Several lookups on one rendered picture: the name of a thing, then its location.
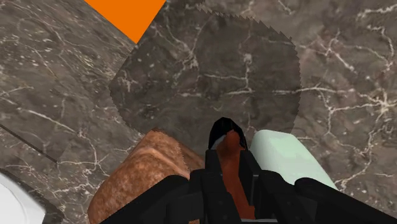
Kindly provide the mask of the brown tool with black tip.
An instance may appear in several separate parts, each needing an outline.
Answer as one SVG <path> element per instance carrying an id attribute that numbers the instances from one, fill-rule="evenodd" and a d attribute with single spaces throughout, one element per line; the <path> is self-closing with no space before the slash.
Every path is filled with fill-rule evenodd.
<path id="1" fill-rule="evenodd" d="M 239 216 L 254 219 L 254 207 L 250 206 L 239 179 L 240 151 L 247 149 L 242 129 L 230 118 L 221 117 L 212 126 L 209 135 L 209 150 L 215 150 L 226 190 L 232 195 Z"/>

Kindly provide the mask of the white round object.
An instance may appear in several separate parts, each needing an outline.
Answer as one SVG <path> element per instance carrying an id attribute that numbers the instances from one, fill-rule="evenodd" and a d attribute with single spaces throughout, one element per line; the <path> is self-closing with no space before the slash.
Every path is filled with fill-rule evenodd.
<path id="1" fill-rule="evenodd" d="M 11 178 L 0 173 L 0 224 L 43 224 L 45 208 Z"/>

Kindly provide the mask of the brown bread loaf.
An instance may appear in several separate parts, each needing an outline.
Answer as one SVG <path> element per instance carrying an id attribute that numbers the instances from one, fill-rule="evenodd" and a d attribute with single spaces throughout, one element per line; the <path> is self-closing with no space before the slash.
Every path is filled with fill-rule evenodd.
<path id="1" fill-rule="evenodd" d="M 163 178 L 186 178 L 204 159 L 160 129 L 150 130 L 101 184 L 87 209 L 89 224 L 99 224 Z"/>

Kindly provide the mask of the pale green cylinder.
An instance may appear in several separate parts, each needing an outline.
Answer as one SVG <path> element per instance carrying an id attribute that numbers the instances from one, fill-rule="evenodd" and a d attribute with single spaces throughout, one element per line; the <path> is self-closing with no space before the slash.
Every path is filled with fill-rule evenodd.
<path id="1" fill-rule="evenodd" d="M 260 130 L 253 136 L 249 150 L 261 169 L 279 173 L 289 184 L 312 178 L 336 188 L 315 157 L 292 134 Z"/>

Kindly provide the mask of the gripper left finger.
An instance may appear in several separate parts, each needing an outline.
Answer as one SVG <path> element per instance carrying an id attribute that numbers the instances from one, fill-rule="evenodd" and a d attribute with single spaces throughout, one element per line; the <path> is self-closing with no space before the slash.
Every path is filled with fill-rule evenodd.
<path id="1" fill-rule="evenodd" d="M 218 155 L 205 152 L 205 167 L 190 179 L 170 175 L 100 224 L 242 224 L 227 192 Z"/>

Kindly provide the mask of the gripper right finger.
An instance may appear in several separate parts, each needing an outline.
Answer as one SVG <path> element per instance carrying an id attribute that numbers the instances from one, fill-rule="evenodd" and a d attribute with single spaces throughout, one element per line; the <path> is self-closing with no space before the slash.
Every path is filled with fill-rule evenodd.
<path id="1" fill-rule="evenodd" d="M 257 219 L 278 224 L 397 224 L 397 219 L 312 178 L 287 183 L 262 170 L 253 154 L 240 152 L 239 178 Z"/>

